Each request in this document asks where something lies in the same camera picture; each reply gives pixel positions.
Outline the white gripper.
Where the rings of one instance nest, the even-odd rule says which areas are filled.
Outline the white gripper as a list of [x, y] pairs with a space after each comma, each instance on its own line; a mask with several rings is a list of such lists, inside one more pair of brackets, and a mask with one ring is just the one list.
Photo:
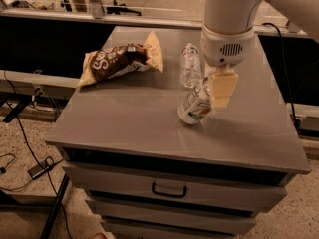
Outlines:
[[207, 62], [204, 75], [209, 76], [210, 102], [214, 109], [228, 106], [238, 81], [238, 74], [232, 68], [222, 66], [234, 67], [244, 61], [253, 38], [252, 27], [243, 32], [224, 34], [202, 26], [200, 47]]

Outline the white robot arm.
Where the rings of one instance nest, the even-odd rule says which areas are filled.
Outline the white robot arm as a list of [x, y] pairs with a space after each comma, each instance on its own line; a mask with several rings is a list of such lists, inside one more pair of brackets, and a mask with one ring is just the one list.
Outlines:
[[234, 92], [238, 80], [234, 67], [248, 55], [262, 2], [319, 41], [319, 0], [205, 0], [200, 46], [215, 109], [226, 108]]

